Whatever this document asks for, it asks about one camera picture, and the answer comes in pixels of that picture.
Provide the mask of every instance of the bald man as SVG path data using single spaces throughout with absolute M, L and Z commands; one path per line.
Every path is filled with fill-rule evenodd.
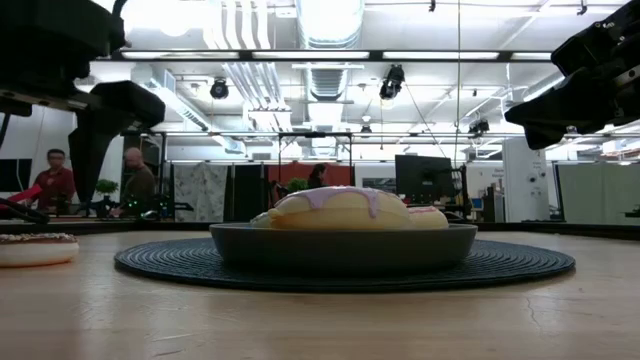
M 120 215 L 126 201 L 136 199 L 141 204 L 149 203 L 156 192 L 156 179 L 147 165 L 144 164 L 142 153 L 137 148 L 129 148 L 124 153 L 124 162 L 128 169 L 134 171 L 124 187 L 120 197 L 121 208 L 113 209 L 113 215 Z

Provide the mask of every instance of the desk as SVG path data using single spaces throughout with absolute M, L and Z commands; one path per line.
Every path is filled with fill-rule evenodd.
M 83 236 L 75 263 L 0 271 L 0 358 L 637 359 L 640 242 L 480 238 L 564 251 L 577 272 L 498 288 L 386 295 L 192 287 L 113 269 L 118 250 L 207 233 Z

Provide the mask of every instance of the pink icing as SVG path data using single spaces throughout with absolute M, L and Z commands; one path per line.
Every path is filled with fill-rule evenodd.
M 434 211 L 439 211 L 439 210 L 434 208 L 433 206 L 409 208 L 409 214 L 420 214 L 423 212 L 434 212 Z
M 380 190 L 370 189 L 370 188 L 356 188 L 352 186 L 330 186 L 330 187 L 322 187 L 311 190 L 299 191 L 297 193 L 289 194 L 285 198 L 281 199 L 276 203 L 275 206 L 278 206 L 282 201 L 291 197 L 303 197 L 309 201 L 309 204 L 312 209 L 320 209 L 325 201 L 332 196 L 342 194 L 342 193 L 355 193 L 360 194 L 367 198 L 369 201 L 369 215 L 372 218 L 375 218 L 378 213 L 378 193 Z

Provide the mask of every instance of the round black placemat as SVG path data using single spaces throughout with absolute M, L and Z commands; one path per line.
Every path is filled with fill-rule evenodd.
M 246 290 L 294 292 L 394 292 L 494 286 L 567 272 L 575 260 L 532 246 L 476 240 L 469 256 L 453 268 L 386 277 L 318 277 L 225 267 L 213 240 L 143 244 L 115 256 L 116 268 L 179 283 Z

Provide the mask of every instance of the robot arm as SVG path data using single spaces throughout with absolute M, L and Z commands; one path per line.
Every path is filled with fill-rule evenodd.
M 98 84 L 88 94 L 74 86 L 91 61 L 125 45 L 125 3 L 116 0 L 109 13 L 88 0 L 0 2 L 0 47 L 11 49 L 0 56 L 0 112 L 30 116 L 36 104 L 76 113 L 69 148 L 81 201 L 92 198 L 116 135 L 164 119 L 164 103 L 133 82 Z
M 588 134 L 640 118 L 640 0 L 571 37 L 551 61 L 564 81 L 505 113 L 531 149 L 559 142 L 570 126 Z

